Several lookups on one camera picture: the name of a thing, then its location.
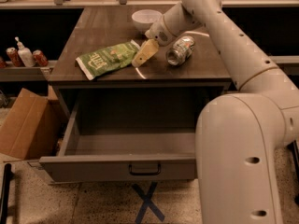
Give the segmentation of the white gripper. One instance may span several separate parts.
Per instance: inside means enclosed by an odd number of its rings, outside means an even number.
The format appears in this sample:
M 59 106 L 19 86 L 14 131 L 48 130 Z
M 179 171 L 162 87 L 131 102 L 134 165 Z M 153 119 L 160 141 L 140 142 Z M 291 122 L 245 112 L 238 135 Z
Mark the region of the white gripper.
M 164 16 L 151 25 L 146 31 L 145 36 L 149 40 L 141 45 L 140 50 L 132 60 L 132 66 L 135 68 L 140 67 L 155 55 L 159 50 L 159 45 L 163 47 L 167 46 L 174 39 L 165 25 Z

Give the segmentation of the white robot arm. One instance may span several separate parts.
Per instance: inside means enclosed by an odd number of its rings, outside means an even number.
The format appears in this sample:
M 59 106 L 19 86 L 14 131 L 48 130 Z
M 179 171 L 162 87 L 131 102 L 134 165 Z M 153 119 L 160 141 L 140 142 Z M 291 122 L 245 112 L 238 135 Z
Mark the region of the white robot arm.
M 198 25 L 237 89 L 209 102 L 197 121 L 203 224 L 283 224 L 274 153 L 299 136 L 299 90 L 219 0 L 180 0 L 146 35 L 166 46 Z

